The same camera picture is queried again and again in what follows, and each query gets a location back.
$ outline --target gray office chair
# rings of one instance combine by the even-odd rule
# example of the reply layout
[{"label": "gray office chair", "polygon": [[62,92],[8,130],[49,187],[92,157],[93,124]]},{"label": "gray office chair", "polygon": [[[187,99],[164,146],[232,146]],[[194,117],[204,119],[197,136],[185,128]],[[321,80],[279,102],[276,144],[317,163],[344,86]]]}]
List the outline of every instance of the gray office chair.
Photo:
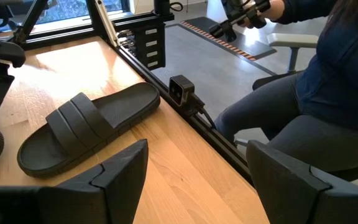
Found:
[{"label": "gray office chair", "polygon": [[[252,89],[256,90],[259,87],[272,82],[274,80],[277,80],[279,78],[283,78],[289,75],[293,75],[295,73],[301,72],[295,70],[296,65],[296,59],[298,57],[298,51],[300,48],[316,48],[318,36],[315,35],[303,35],[303,34],[269,34],[267,36],[267,40],[269,43],[269,46],[271,47],[289,47],[291,48],[291,57],[290,57],[290,63],[288,65],[287,73],[283,75],[275,75],[272,77],[267,78],[261,78],[254,82],[252,85]],[[266,133],[264,131],[265,135],[269,140],[271,140],[274,136],[272,133]],[[247,146],[248,140],[244,139],[236,139],[234,141],[235,144],[241,145],[241,146]],[[331,172],[330,174],[335,175],[339,178],[342,178],[347,181],[353,181],[358,179],[358,167],[354,169],[349,170],[340,170]]]}]

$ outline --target chair armrest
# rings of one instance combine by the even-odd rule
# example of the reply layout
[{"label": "chair armrest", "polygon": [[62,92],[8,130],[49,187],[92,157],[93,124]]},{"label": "chair armrest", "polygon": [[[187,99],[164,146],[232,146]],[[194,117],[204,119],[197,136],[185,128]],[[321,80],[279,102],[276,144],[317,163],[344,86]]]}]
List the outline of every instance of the chair armrest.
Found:
[{"label": "chair armrest", "polygon": [[318,36],[305,34],[269,34],[267,41],[271,47],[316,48]]}]

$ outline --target blue jeans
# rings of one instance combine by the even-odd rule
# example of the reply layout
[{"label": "blue jeans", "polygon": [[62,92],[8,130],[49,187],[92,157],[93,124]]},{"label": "blue jeans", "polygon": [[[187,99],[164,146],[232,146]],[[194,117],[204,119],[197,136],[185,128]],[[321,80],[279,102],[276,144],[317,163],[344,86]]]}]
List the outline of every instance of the blue jeans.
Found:
[{"label": "blue jeans", "polygon": [[358,131],[301,114],[297,75],[268,83],[224,110],[216,129],[229,141],[262,128],[269,146],[327,172],[358,167]]}]

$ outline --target dark blue sweater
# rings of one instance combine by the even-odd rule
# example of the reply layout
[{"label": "dark blue sweater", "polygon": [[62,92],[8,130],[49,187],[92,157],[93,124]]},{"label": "dark blue sweater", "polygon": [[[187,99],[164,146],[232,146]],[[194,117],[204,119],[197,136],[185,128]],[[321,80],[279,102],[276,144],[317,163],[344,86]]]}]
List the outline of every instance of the dark blue sweater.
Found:
[{"label": "dark blue sweater", "polygon": [[[328,16],[335,0],[284,0],[276,22],[288,24]],[[303,114],[358,130],[358,19],[335,23],[319,38],[317,54],[299,77],[296,92]]]}]

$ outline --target person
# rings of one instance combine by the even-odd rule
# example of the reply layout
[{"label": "person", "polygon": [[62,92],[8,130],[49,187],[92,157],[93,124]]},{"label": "person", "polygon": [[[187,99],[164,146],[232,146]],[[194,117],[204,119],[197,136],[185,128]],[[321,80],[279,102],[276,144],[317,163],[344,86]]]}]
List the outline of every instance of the person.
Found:
[{"label": "person", "polygon": [[358,167],[358,0],[271,0],[281,24],[329,16],[308,68],[270,82],[224,110],[229,141],[262,128],[269,146],[326,172]]}]

